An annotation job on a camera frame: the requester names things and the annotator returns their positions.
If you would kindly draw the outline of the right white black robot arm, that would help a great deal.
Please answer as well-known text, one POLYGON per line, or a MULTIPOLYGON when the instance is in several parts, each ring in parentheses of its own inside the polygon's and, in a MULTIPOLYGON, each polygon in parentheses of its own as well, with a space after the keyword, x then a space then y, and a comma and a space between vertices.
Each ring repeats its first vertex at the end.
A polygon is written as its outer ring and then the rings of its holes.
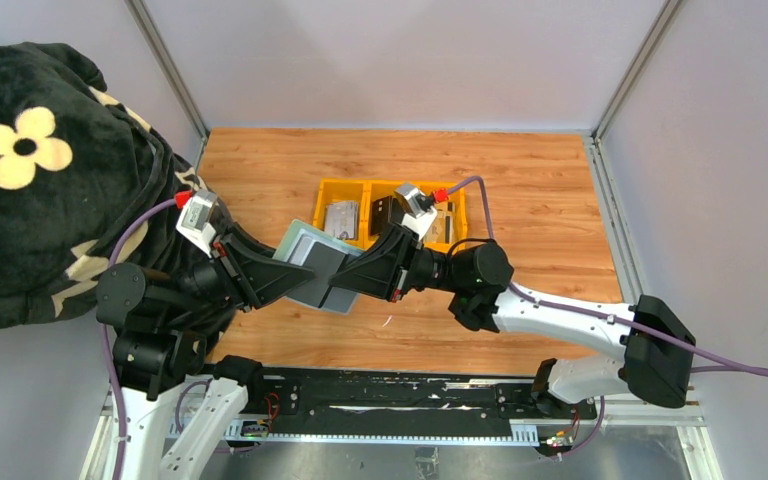
POLYGON ((470 331, 536 334, 592 350, 591 357, 540 364, 531 400, 543 408, 625 393, 663 408, 684 406, 696 340, 663 300, 580 301, 528 289, 513 273, 491 238, 467 238, 441 252, 391 225, 329 283, 390 302, 411 290, 450 292, 449 312, 470 331))

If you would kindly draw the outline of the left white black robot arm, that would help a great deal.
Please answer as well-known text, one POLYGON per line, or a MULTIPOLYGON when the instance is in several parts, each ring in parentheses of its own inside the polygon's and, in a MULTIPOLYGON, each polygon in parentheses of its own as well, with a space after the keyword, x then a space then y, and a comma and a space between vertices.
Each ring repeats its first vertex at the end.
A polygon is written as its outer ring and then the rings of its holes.
POLYGON ((197 479, 237 414, 269 401, 263 365, 226 356, 190 422, 164 446, 185 380, 204 367, 214 335, 236 311, 267 306, 316 276, 255 248, 237 225, 205 255, 177 275, 118 264, 98 284, 99 321, 118 333, 111 354, 120 435, 110 479, 197 479))

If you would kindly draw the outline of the dark grey credit card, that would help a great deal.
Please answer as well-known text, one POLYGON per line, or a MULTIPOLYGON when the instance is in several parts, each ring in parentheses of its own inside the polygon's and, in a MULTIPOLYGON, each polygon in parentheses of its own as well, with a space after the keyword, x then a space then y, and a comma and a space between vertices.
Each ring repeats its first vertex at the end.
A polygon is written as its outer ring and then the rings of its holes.
POLYGON ((314 278, 293 289, 288 298, 310 308, 336 313, 347 313, 354 297, 347 291, 334 288, 329 278, 341 266, 346 255, 311 238, 303 238, 293 251, 290 260, 313 270, 314 278))

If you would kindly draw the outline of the green card holder wallet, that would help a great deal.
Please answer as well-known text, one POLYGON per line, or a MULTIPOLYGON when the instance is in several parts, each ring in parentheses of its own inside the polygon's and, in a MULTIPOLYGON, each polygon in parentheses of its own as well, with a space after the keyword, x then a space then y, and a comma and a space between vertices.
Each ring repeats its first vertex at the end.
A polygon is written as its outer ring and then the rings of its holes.
POLYGON ((345 288, 333 287, 328 280, 348 260, 359 257, 362 253, 361 248, 330 236, 310 224, 293 220, 273 258, 312 269, 315 274, 313 280, 287 294, 290 300, 320 311, 348 314, 359 294, 345 288))

